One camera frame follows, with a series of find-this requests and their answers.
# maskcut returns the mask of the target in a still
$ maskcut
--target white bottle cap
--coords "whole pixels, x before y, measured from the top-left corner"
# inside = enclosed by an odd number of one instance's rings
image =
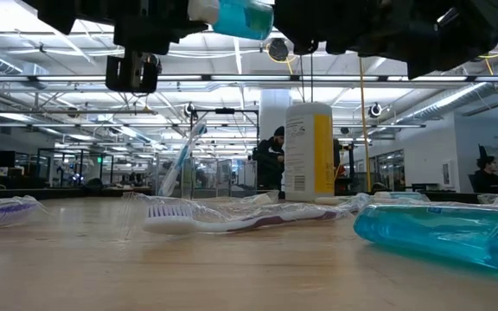
[[[188,16],[191,21],[218,22],[220,4],[218,0],[189,0]]]

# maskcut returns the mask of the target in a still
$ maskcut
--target table surface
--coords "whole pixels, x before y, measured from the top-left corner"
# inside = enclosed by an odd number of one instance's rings
[[[167,237],[121,199],[43,203],[53,218],[0,229],[0,310],[498,309],[497,274],[378,248],[352,219]]]

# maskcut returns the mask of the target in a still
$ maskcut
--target column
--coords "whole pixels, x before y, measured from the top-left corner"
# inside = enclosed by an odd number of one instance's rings
[[[274,131],[285,126],[285,112],[291,106],[290,89],[260,91],[260,137],[259,141],[274,135]]]

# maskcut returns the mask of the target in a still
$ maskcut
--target blue bottle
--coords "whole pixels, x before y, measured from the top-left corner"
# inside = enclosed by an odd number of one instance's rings
[[[354,222],[364,239],[498,270],[498,209],[367,206]]]
[[[188,15],[210,23],[216,33],[261,41],[274,23],[272,7],[256,0],[189,0]]]

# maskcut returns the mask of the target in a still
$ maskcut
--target security camera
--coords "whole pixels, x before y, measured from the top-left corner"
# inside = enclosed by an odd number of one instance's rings
[[[371,118],[377,118],[380,116],[380,114],[381,114],[381,106],[378,103],[368,108],[368,116],[370,116]]]

